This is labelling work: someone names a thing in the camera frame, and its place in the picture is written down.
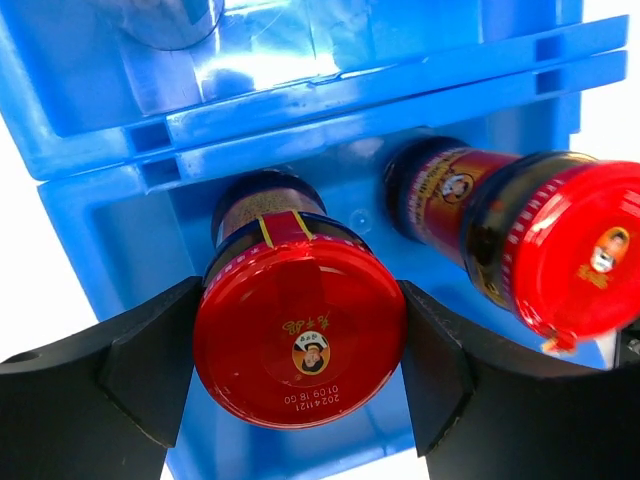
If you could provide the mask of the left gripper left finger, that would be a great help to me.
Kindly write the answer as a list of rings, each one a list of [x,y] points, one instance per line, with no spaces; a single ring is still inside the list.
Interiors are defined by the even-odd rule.
[[[157,479],[176,444],[202,297],[189,277],[1,364],[4,479]]]

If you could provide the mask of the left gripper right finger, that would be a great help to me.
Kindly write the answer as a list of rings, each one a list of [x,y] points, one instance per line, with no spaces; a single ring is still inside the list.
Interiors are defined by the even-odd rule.
[[[417,454],[433,479],[635,479],[639,366],[597,370],[523,347],[401,285]]]

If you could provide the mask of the red-lid sauce jar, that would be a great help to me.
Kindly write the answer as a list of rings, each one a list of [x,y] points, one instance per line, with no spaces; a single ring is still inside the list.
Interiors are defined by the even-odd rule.
[[[211,234],[193,352],[221,407],[256,426],[305,429],[350,414],[389,381],[406,343],[404,296],[311,185],[274,170],[244,175],[222,195]]]
[[[396,228],[463,268],[545,350],[571,351],[638,318],[636,163],[437,136],[400,150],[385,188]]]

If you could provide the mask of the silver-lid blue-label bottle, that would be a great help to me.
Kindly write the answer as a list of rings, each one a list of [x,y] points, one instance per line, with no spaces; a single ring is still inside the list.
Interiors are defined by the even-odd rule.
[[[224,11],[222,0],[100,1],[112,22],[135,40],[159,50],[181,50],[204,40]]]

